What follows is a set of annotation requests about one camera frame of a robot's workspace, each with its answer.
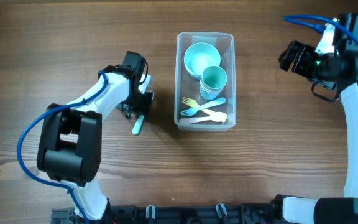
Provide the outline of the yellow plastic fork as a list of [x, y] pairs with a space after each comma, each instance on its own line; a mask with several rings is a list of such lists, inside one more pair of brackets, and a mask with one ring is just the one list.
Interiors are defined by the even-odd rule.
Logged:
[[[227, 114], [223, 112], [214, 112], [209, 110], [210, 107], [218, 106], [226, 102], [225, 98], [218, 98], [203, 105], [197, 104], [197, 102], [191, 98], [184, 97], [181, 100], [182, 103], [190, 106], [189, 109], [182, 111], [181, 118], [179, 119], [180, 124], [193, 124], [200, 123], [203, 121], [214, 121], [214, 122], [225, 122], [227, 120]], [[208, 116], [204, 117], [193, 117], [198, 111], [209, 111]]]

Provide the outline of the green plastic cup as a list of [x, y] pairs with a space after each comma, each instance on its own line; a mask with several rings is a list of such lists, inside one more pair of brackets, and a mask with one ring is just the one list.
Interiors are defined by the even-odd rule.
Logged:
[[214, 89], [224, 88], [227, 83], [227, 73], [219, 66], [207, 67], [201, 75], [201, 83]]

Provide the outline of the white plastic spoon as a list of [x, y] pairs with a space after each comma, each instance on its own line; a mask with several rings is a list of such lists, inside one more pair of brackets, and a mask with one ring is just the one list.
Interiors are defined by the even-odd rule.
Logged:
[[204, 121], [214, 121], [214, 122], [225, 122], [228, 116], [223, 112], [215, 112], [212, 115], [204, 116], [204, 117], [192, 117], [192, 118], [180, 118], [178, 120], [179, 124], [193, 124], [200, 123]]

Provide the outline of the green plastic bowl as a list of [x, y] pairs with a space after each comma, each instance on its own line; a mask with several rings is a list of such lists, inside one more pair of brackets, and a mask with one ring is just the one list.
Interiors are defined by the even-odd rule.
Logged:
[[188, 47], [183, 62], [187, 72], [202, 75], [207, 67], [220, 66], [221, 55], [213, 45], [199, 42]]

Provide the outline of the blue plastic bowl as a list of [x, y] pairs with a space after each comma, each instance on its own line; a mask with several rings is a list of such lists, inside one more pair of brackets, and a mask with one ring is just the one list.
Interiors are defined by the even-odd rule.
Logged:
[[197, 75], [195, 73], [193, 73], [192, 71], [188, 71], [189, 75], [197, 80], [201, 79], [201, 75]]

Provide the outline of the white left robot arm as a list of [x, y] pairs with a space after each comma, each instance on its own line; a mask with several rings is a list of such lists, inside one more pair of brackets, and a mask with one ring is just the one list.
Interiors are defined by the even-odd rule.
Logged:
[[114, 110], [127, 118], [145, 116], [154, 99], [152, 77], [144, 67], [107, 66], [82, 96], [65, 105], [52, 103], [42, 118], [37, 168], [67, 188], [77, 223], [111, 220], [109, 199], [96, 174], [101, 163], [102, 125]]

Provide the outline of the blue plastic fork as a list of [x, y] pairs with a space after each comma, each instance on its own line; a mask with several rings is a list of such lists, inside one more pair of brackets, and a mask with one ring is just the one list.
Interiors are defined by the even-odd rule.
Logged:
[[194, 100], [192, 98], [183, 97], [181, 102], [190, 107], [187, 110], [181, 111], [180, 112], [181, 116], [182, 117], [189, 117], [189, 116], [195, 115], [198, 111], [202, 111], [202, 112], [205, 112], [208, 115], [212, 115], [215, 112], [210, 110], [209, 108], [224, 104], [226, 102], [226, 99], [222, 97], [222, 98], [212, 100], [212, 101], [210, 101], [208, 103], [205, 103], [203, 105], [199, 105], [196, 102], [196, 100]]

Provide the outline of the pink plastic cup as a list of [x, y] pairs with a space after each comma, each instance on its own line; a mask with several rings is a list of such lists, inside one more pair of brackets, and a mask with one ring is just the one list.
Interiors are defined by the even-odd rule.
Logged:
[[210, 87], [204, 85], [203, 83], [200, 83], [200, 88], [203, 91], [206, 91], [208, 93], [213, 93], [213, 94], [219, 94], [223, 90], [223, 88], [218, 88], [218, 89], [210, 88]]

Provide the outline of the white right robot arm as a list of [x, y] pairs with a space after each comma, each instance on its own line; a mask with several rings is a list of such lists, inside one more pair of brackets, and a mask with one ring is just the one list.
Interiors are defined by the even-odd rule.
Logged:
[[344, 49], [320, 53], [293, 41], [279, 56], [280, 68], [291, 69], [313, 85], [337, 90], [347, 125], [347, 177], [342, 198], [309, 199], [278, 195], [276, 220], [289, 223], [358, 223], [358, 46], [343, 40]]

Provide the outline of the blue plastic cup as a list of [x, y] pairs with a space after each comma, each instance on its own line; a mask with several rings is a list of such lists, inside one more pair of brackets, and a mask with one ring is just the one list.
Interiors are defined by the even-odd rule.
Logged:
[[204, 88], [200, 89], [201, 97], [208, 101], [214, 100], [219, 94], [220, 91], [209, 91], [209, 90], [205, 90]]

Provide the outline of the clear plastic storage container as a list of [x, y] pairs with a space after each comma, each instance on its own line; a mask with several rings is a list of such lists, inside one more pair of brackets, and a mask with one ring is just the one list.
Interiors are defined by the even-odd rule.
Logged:
[[[180, 112], [190, 107], [182, 103], [183, 97], [196, 100], [199, 105], [210, 101], [200, 95], [201, 79], [197, 80], [187, 72], [183, 58], [186, 50], [193, 44], [205, 42], [213, 45], [221, 55], [220, 66], [227, 73], [227, 83], [222, 92], [215, 98], [225, 98], [222, 105], [209, 108], [214, 112], [226, 113], [228, 118], [225, 122], [204, 121], [193, 124], [179, 124]], [[198, 111], [193, 117], [208, 116], [205, 112]], [[177, 37], [177, 54], [175, 69], [175, 109], [174, 121], [178, 129], [187, 131], [227, 131], [236, 123], [236, 66], [234, 37], [231, 34], [219, 32], [182, 32]]]

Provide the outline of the green plastic fork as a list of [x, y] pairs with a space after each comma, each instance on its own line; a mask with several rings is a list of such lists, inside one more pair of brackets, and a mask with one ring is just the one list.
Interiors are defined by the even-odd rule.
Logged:
[[140, 114], [134, 124], [134, 127], [132, 128], [133, 135], [139, 135], [144, 123], [145, 116]]

